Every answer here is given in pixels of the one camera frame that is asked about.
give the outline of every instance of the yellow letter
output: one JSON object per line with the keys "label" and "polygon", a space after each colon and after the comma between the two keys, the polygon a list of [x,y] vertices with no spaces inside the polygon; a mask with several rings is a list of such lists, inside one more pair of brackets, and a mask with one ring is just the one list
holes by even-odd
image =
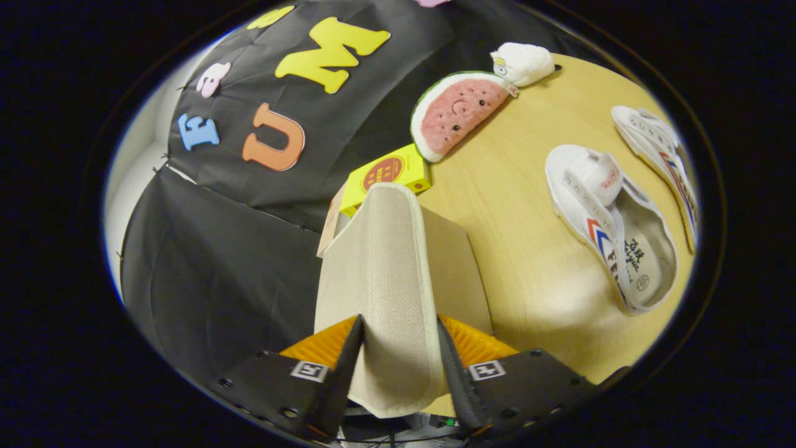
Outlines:
{"label": "yellow letter", "polygon": [[337,18],[330,17],[314,26],[310,37],[321,48],[288,54],[277,65],[274,74],[278,78],[285,75],[303,77],[323,84],[326,93],[335,93],[348,79],[348,72],[332,72],[323,67],[355,67],[359,64],[343,45],[354,48],[360,56],[367,56],[384,44],[390,33],[340,23]]}
{"label": "yellow letter", "polygon": [[265,28],[276,23],[280,18],[283,18],[287,13],[291,12],[295,6],[285,6],[284,8],[267,12],[246,27],[246,29]]}

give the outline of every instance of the beige cloth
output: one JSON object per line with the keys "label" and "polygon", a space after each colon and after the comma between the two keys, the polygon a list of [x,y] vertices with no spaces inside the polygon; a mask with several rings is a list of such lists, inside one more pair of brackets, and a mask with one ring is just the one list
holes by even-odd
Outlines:
{"label": "beige cloth", "polygon": [[349,398],[386,419],[421,411],[445,393],[438,310],[492,332],[466,232],[422,209],[407,187],[373,185],[326,249],[315,312],[316,332],[358,313],[365,318]]}

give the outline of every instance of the shoe tongue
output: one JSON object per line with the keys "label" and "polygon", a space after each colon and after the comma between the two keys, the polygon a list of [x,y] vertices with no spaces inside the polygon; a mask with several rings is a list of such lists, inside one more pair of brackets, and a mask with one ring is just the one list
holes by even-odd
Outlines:
{"label": "shoe tongue", "polygon": [[622,170],[616,160],[608,153],[600,155],[597,164],[583,180],[583,184],[604,206],[616,200],[622,190]]}

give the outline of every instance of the white plush toy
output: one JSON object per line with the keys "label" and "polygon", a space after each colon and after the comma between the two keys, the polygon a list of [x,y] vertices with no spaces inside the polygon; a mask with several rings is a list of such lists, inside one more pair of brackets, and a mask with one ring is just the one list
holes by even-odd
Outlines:
{"label": "white plush toy", "polygon": [[531,85],[556,70],[550,52],[537,45],[506,42],[490,55],[495,73],[517,87]]}

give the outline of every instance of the shoe insole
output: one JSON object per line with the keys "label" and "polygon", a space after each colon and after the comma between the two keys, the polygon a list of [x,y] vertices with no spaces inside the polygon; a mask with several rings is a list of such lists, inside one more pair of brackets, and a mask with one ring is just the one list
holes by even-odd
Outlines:
{"label": "shoe insole", "polygon": [[634,302],[644,305],[655,298],[661,286],[663,272],[650,240],[632,216],[622,214],[625,222],[625,262],[630,291]]}

